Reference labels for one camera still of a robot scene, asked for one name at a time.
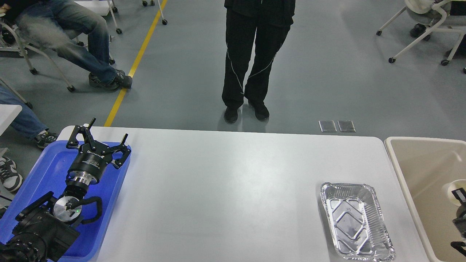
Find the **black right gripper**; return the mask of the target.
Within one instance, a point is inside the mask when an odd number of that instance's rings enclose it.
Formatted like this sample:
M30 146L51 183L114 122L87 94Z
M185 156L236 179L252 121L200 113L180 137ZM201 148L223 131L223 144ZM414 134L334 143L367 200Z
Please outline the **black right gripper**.
M84 183L97 184L110 162L110 156L113 153L121 152L119 159L112 159L111 164L115 169L120 169L128 159L131 149L125 144L128 133L125 133L120 144L109 147L107 144L97 144L93 138L90 129L95 123L96 118L92 118L88 126L75 126L71 136L66 144L68 149L78 149L77 136L81 134L84 143L79 148L79 152L68 170L68 179L77 181L78 178L84 179Z

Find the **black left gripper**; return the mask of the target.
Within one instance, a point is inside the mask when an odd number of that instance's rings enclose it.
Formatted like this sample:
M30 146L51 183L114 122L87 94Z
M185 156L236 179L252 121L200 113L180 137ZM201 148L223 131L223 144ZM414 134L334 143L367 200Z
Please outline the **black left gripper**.
M463 187L452 190L452 195L456 199L453 202L460 206L456 212L457 217L453 219L453 224L458 229L461 237L463 238L460 242L453 242L453 248L456 249L459 253L466 256L465 251L465 238L466 238L466 191Z

